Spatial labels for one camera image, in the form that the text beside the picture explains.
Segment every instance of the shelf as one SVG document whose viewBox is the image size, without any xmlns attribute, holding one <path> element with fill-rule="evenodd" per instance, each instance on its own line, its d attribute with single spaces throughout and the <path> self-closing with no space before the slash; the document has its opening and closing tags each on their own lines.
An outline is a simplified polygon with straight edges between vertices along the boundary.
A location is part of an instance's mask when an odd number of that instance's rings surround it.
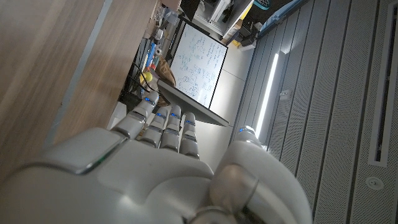
<svg viewBox="0 0 398 224">
<path fill-rule="evenodd" d="M 243 12 L 253 3 L 254 0 L 235 0 L 235 6 L 232 10 L 231 16 L 229 17 L 227 22 L 215 22 L 209 21 L 211 17 L 214 6 L 211 4 L 205 3 L 205 11 L 203 12 L 200 7 L 198 7 L 195 16 L 193 17 L 198 22 L 202 23 L 206 27 L 210 28 L 217 34 L 226 37 L 227 33 L 232 29 L 232 27 L 237 23 L 237 21 L 243 15 Z"/>
<path fill-rule="evenodd" d="M 214 11 L 214 7 L 211 4 L 205 2 L 205 11 L 203 12 L 200 7 L 198 7 L 195 16 L 193 17 L 198 22 L 203 25 L 209 27 L 211 30 L 215 31 L 219 35 L 224 35 L 226 30 L 226 23 L 224 22 L 209 22 L 209 18 L 211 17 L 212 12 Z"/>
</svg>

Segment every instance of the equipment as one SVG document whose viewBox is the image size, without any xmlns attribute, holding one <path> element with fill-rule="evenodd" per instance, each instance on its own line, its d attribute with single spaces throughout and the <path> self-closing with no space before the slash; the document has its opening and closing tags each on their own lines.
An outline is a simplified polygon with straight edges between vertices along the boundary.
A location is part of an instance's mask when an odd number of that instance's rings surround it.
<svg viewBox="0 0 398 224">
<path fill-rule="evenodd" d="M 198 160 L 191 113 L 178 148 L 178 106 L 169 117 L 159 109 L 137 141 L 158 99 L 153 91 L 111 131 L 89 129 L 15 170 L 0 185 L 2 223 L 312 222 L 300 184 L 250 127 L 214 174 Z"/>
</svg>

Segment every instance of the whiteboard frame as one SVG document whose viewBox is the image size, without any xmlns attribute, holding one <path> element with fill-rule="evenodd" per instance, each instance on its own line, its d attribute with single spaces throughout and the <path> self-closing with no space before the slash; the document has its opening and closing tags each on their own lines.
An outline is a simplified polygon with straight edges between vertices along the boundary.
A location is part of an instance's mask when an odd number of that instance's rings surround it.
<svg viewBox="0 0 398 224">
<path fill-rule="evenodd" d="M 215 42 L 219 43 L 222 47 L 225 47 L 225 49 L 226 49 L 226 50 L 225 50 L 225 54 L 224 54 L 224 58 L 223 58 L 223 63 L 221 64 L 221 69 L 220 69 L 220 71 L 218 72 L 216 85 L 214 86 L 213 93 L 211 94 L 211 100 L 210 100 L 210 104 L 209 104 L 209 107 L 208 107 L 208 109 L 210 109 L 211 103 L 213 102 L 214 93 L 216 92 L 216 89 L 217 89 L 218 80 L 220 79 L 221 71 L 222 71 L 223 66 L 224 66 L 225 57 L 226 57 L 226 54 L 228 53 L 228 46 L 225 46 L 225 45 L 224 45 L 223 43 L 221 43 L 219 40 L 216 40 L 215 38 L 211 37 L 211 36 L 208 35 L 207 33 L 203 32 L 201 29 L 197 29 L 195 26 L 193 26 L 193 25 L 191 25 L 191 24 L 189 24 L 189 23 L 186 22 L 186 23 L 184 24 L 183 30 L 182 30 L 182 32 L 181 32 L 181 36 L 180 36 L 180 38 L 179 38 L 179 40 L 178 40 L 178 42 L 177 42 L 177 46 L 175 47 L 175 53 L 177 52 L 178 47 L 180 46 L 180 40 L 181 40 L 181 38 L 182 38 L 182 34 L 183 34 L 184 31 L 185 31 L 185 27 L 186 27 L 187 25 L 189 25 L 190 27 L 192 27 L 192 28 L 196 29 L 197 31 L 201 32 L 201 33 L 204 34 L 205 36 L 207 36 L 207 37 L 213 39 Z M 173 59 L 172 59 L 171 62 L 170 62 L 170 68 L 172 67 L 172 64 L 173 64 L 173 61 L 174 61 L 174 57 L 175 57 L 175 53 L 174 53 L 174 55 L 173 55 Z"/>
</svg>

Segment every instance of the cable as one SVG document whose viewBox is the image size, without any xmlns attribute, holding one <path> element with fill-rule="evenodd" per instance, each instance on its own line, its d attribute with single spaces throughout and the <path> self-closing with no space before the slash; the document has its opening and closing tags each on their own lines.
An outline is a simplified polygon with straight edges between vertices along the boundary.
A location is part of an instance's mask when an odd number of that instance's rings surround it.
<svg viewBox="0 0 398 224">
<path fill-rule="evenodd" d="M 147 90 L 147 88 L 143 87 L 143 86 L 141 85 L 141 83 L 139 83 L 139 81 L 137 81 L 137 80 L 136 80 L 135 78 L 133 78 L 133 77 L 129 77 L 129 78 L 131 78 L 131 80 L 133 80 L 134 82 L 136 82 L 144 91 L 146 91 L 146 92 L 149 93 L 149 90 Z"/>
<path fill-rule="evenodd" d="M 142 73 L 141 69 L 139 68 L 139 66 L 138 66 L 135 62 L 132 62 L 132 64 L 138 68 L 138 72 L 142 75 L 142 78 L 144 79 L 144 81 L 145 81 L 145 83 L 147 84 L 147 86 L 148 86 L 152 91 L 155 91 L 155 92 L 159 93 L 158 91 L 156 91 L 156 90 L 154 90 L 152 87 L 150 87 L 150 85 L 148 84 L 148 82 L 147 82 L 147 80 L 146 80 L 144 74 Z"/>
</svg>

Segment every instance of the perforated ceiling panel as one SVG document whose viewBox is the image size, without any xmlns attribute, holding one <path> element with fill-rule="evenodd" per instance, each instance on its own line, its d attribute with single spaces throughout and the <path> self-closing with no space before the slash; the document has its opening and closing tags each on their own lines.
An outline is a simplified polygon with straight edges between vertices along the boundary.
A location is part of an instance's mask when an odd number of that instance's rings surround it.
<svg viewBox="0 0 398 224">
<path fill-rule="evenodd" d="M 372 133 L 373 115 L 376 103 L 377 83 L 386 31 L 387 7 L 391 0 L 382 0 L 379 6 L 377 30 L 374 41 L 373 62 L 369 77 L 368 97 L 363 122 L 363 135 L 359 152 L 358 169 L 353 196 L 351 223 L 395 223 L 397 203 L 396 175 L 398 166 L 398 110 L 394 110 L 390 148 L 387 167 L 368 164 L 369 145 Z M 398 108 L 398 98 L 395 98 L 394 108 Z M 382 190 L 369 188 L 365 180 L 368 177 L 378 177 L 384 183 Z"/>
<path fill-rule="evenodd" d="M 293 173 L 296 173 L 302 138 L 307 122 L 308 108 L 311 101 L 312 86 L 318 65 L 320 47 L 325 30 L 329 1 L 315 1 L 303 59 L 298 74 L 289 123 L 287 125 L 285 143 L 280 161 Z"/>
<path fill-rule="evenodd" d="M 247 112 L 247 115 L 246 115 L 246 120 L 244 122 L 245 125 L 248 125 L 248 126 L 250 126 L 252 128 L 256 128 L 256 127 L 253 126 L 253 117 L 254 117 L 254 113 L 255 113 L 255 110 L 256 110 L 257 102 L 259 100 L 259 95 L 260 95 L 260 91 L 261 91 L 261 85 L 262 85 L 262 82 L 263 82 L 263 80 L 265 78 L 265 75 L 266 75 L 266 70 L 267 70 L 267 67 L 268 67 L 269 56 L 270 56 L 270 53 L 271 53 L 272 45 L 274 43 L 275 35 L 276 35 L 276 33 L 278 33 L 278 35 L 280 36 L 279 38 L 282 38 L 284 30 L 285 30 L 285 27 L 277 26 L 276 28 L 272 29 L 268 33 L 266 47 L 264 48 L 264 51 L 262 53 L 262 59 L 261 59 L 260 67 L 259 67 L 259 70 L 258 70 L 258 73 L 257 73 L 257 77 L 256 77 L 256 81 L 255 81 L 255 84 L 254 84 L 253 92 L 252 92 L 252 95 L 250 97 L 250 104 L 249 104 L 248 112 Z"/>
<path fill-rule="evenodd" d="M 330 2 L 307 127 L 298 164 L 297 179 L 307 194 L 311 209 L 315 206 L 331 106 L 335 94 L 335 82 L 341 51 L 343 50 L 349 4 L 350 1 L 331 0 Z"/>
<path fill-rule="evenodd" d="M 271 48 L 271 52 L 270 52 L 270 56 L 269 56 L 269 60 L 268 60 L 267 70 L 264 72 L 262 80 L 259 80 L 259 83 L 262 85 L 259 85 L 259 94 L 256 97 L 256 100 L 257 100 L 256 107 L 254 108 L 253 111 L 249 111 L 252 113 L 248 113 L 248 119 L 252 118 L 252 127 L 254 129 L 257 128 L 257 122 L 259 119 L 262 102 L 264 101 L 264 95 L 266 92 L 266 86 L 268 84 L 269 75 L 271 74 L 272 64 L 274 63 L 275 54 L 279 54 L 280 45 L 282 43 L 282 39 L 284 38 L 285 28 L 286 28 L 286 21 L 282 22 L 277 27 L 275 38 L 274 38 L 274 43 L 272 44 L 272 48 Z M 273 83 L 276 83 L 276 85 L 278 85 L 280 82 L 281 75 L 282 74 L 280 74 L 280 73 L 275 74 Z M 274 99 L 274 98 L 275 97 L 271 97 L 271 95 L 269 95 L 270 101 L 272 101 L 271 99 Z M 273 108 L 272 109 L 270 109 L 270 108 L 272 108 L 271 103 L 270 103 L 270 105 L 267 105 L 267 112 L 272 111 Z M 268 118 L 269 114 L 271 114 L 271 112 L 264 115 L 264 122 L 269 121 L 269 119 L 270 119 L 270 118 Z M 269 127 L 269 124 L 262 125 L 261 136 L 263 136 L 268 131 L 268 127 Z M 259 140 L 261 142 L 264 142 L 264 138 L 259 137 Z"/>
<path fill-rule="evenodd" d="M 301 59 L 303 55 L 304 43 L 307 38 L 308 24 L 312 12 L 313 0 L 307 2 L 300 8 L 296 30 L 292 42 L 292 49 L 289 53 L 289 62 L 286 68 L 286 74 L 282 91 L 290 90 L 294 94 L 297 75 L 299 74 Z M 277 159 L 280 159 L 280 153 L 284 142 L 287 122 L 289 120 L 292 96 L 288 100 L 280 100 L 274 127 L 272 128 L 271 139 L 268 151 Z"/>
<path fill-rule="evenodd" d="M 345 223 L 348 216 L 376 9 L 377 1 L 351 3 L 315 223 Z"/>
</svg>

